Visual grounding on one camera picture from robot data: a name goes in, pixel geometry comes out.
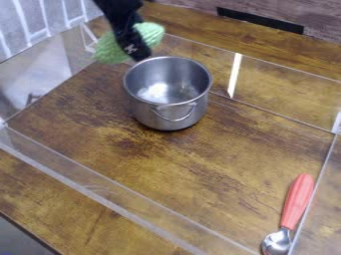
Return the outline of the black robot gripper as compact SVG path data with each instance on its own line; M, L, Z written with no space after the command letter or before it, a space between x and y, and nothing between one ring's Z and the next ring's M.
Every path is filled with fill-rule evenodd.
M143 24L139 9L142 0L92 0L114 28L119 48L128 57L139 62L151 54L153 50L143 39L137 25Z

